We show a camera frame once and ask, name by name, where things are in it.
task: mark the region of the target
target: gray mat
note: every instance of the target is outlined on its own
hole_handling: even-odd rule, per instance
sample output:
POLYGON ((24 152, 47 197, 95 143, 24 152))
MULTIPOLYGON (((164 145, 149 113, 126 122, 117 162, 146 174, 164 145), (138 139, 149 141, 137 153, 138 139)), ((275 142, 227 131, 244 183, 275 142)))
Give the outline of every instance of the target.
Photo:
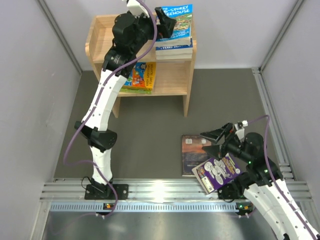
MULTIPOLYGON (((85 71, 65 133, 55 178, 91 176, 92 165, 64 166, 63 153, 74 134, 74 123, 86 114, 98 81, 85 71)), ((181 136, 220 128, 227 122, 252 120, 264 114, 251 69, 196 69, 193 75, 188 117, 183 115, 182 96, 123 97, 119 118, 113 114, 109 129, 118 134, 112 149, 111 167, 115 178, 182 178, 181 136)), ((264 134, 266 121, 249 126, 246 132, 264 134)), ((276 160, 268 141, 268 155, 276 160)), ((86 140, 79 136, 68 162, 92 159, 86 140)), ((241 168, 244 164, 237 161, 241 168)))

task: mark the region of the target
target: bookshelf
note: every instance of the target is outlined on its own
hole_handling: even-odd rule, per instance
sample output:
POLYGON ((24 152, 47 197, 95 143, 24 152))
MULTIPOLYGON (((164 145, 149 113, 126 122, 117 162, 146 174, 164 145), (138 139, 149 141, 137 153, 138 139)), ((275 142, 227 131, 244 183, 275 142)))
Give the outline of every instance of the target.
MULTIPOLYGON (((118 15, 98 15, 92 20, 88 37, 85 43, 85 53, 92 65, 94 74, 99 80, 105 55, 112 46, 112 27, 118 15)), ((120 102, 123 97, 152 97, 152 96, 182 96, 183 114, 188 115, 192 80, 197 53, 197 38, 195 24, 192 20, 191 34, 193 51, 192 58, 177 60, 156 60, 156 48, 143 57, 140 62, 156 62, 156 76, 151 94, 120 92, 115 100, 112 112, 117 118, 120 111, 120 102)), ((150 46, 148 41, 137 56, 141 55, 150 46)))

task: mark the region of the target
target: white circle on book cover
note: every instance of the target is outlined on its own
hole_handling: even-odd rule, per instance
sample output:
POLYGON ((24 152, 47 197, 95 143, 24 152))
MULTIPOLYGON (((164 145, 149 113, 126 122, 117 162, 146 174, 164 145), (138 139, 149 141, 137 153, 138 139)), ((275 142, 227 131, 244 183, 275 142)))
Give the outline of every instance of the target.
POLYGON ((206 171, 208 171, 208 172, 210 172, 213 167, 214 167, 214 166, 213 166, 212 163, 209 162, 209 161, 204 164, 204 170, 206 170, 206 171))
POLYGON ((220 175, 216 175, 215 179, 218 182, 218 184, 220 184, 220 185, 224 184, 224 180, 222 179, 222 177, 220 175))

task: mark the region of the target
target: shelf board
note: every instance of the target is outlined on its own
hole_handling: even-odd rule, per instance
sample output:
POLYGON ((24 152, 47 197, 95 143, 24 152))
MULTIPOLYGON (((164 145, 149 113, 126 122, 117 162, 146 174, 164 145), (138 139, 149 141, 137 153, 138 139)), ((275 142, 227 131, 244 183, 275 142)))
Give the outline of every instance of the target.
MULTIPOLYGON (((114 35, 112 33, 112 27, 114 25, 114 20, 117 15, 107 15, 107 16, 97 16, 95 21, 95 28, 92 29, 92 34, 94 34, 95 46, 90 46, 90 57, 94 64, 102 64, 105 60, 105 55, 109 51, 112 46, 112 39, 114 35)), ((192 21, 191 25, 191 34, 192 34, 192 43, 193 47, 197 47, 197 39, 196 39, 196 32, 195 32, 195 24, 192 21)), ((149 40, 139 51, 137 56, 143 54, 148 47, 151 45, 151 40, 149 40)), ((87 40, 86 45, 90 44, 90 39, 87 40)), ((192 59, 177 59, 177 61, 191 61, 192 59)), ((156 60, 156 48, 153 47, 152 50, 143 57, 140 62, 168 62, 168 61, 175 61, 175 60, 156 60)))
POLYGON ((157 62, 151 94, 119 92, 118 97, 183 96, 187 95, 186 65, 184 62, 157 62))

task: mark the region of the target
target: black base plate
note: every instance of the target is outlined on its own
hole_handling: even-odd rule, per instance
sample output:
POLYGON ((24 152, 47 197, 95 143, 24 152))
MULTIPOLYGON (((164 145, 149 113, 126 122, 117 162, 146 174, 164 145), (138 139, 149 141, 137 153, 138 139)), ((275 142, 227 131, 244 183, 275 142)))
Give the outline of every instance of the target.
MULTIPOLYGON (((118 195, 118 200, 127 200, 129 193, 129 185, 128 184, 113 184, 112 185, 118 195)), ((85 200, 115 200, 115 194, 111 190, 109 196, 105 192, 101 192, 95 189, 91 184, 88 184, 85 189, 85 200)))

